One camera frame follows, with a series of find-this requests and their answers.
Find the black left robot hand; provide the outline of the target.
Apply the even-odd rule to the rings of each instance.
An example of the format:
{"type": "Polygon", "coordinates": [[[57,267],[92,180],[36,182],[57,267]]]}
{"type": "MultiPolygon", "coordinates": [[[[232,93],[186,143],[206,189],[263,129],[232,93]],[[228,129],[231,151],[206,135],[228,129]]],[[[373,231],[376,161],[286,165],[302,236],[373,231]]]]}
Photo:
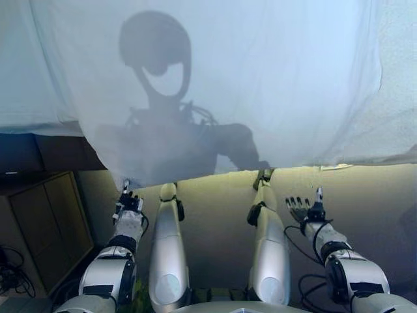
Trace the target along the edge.
{"type": "Polygon", "coordinates": [[[130,190],[130,181],[126,179],[123,183],[123,188],[118,201],[115,204],[114,218],[118,219],[118,216],[123,211],[132,211],[140,214],[142,212],[143,200],[138,196],[134,196],[130,190]]]}

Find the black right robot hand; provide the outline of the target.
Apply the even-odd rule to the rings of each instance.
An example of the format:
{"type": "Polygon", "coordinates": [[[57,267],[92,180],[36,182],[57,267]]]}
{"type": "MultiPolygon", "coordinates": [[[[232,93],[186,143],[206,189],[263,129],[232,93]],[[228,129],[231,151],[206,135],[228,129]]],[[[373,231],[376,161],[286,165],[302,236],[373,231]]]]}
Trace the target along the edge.
{"type": "Polygon", "coordinates": [[[307,198],[289,197],[285,204],[291,216],[298,222],[322,222],[326,218],[323,206],[323,188],[320,186],[315,193],[315,201],[311,204],[307,198]]]}

